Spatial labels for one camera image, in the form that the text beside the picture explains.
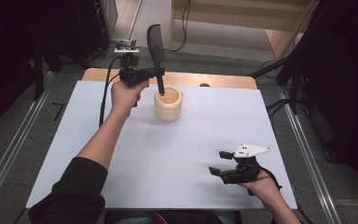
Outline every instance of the wooden table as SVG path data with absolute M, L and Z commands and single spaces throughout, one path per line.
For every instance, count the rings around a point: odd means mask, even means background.
M 84 73 L 83 80 L 85 81 L 106 81 L 107 69 L 90 68 Z M 112 69 L 111 77 L 118 74 L 118 69 Z M 223 75 L 209 75 L 209 74 L 194 74 L 194 73 L 177 73 L 165 72 L 163 76 L 164 84 L 167 85 L 186 85 L 199 86 L 202 83 L 207 83 L 211 87 L 223 88 L 239 88 L 257 90 L 255 80 L 252 77 L 236 77 Z M 150 83 L 156 84 L 155 78 L 150 79 Z

